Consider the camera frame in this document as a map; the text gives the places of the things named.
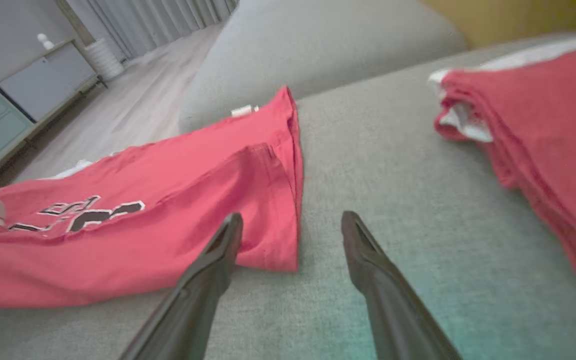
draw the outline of white tag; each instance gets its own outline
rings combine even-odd
[[[240,107],[238,109],[231,110],[231,114],[233,117],[240,117],[240,116],[247,116],[252,112],[252,105],[245,105],[244,107]]]

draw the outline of folded red t-shirt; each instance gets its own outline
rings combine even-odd
[[[175,284],[224,218],[237,264],[297,271],[297,109],[281,89],[240,118],[128,148],[62,179],[0,188],[0,307],[86,305]]]
[[[576,269],[576,51],[500,71],[453,71],[441,86],[445,110],[472,105],[493,138],[481,143],[503,186],[519,187],[558,235]],[[438,118],[435,128],[465,140]]]

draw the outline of white cabinet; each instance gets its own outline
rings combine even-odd
[[[94,76],[95,71],[69,42],[0,82],[0,89],[39,122]]]

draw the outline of gray fabric upholstery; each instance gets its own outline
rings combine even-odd
[[[281,85],[296,99],[466,50],[417,0],[242,0],[184,94],[181,133]]]
[[[443,141],[430,71],[522,41],[297,101],[304,154],[299,272],[237,268],[207,360],[375,358],[340,220],[355,210],[466,360],[576,359],[576,275],[476,147]],[[0,360],[117,358],[162,292],[68,309],[0,309]]]

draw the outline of white cylindrical container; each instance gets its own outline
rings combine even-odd
[[[110,80],[124,72],[124,66],[110,50],[106,39],[98,39],[86,46],[86,53],[94,71],[104,80]]]

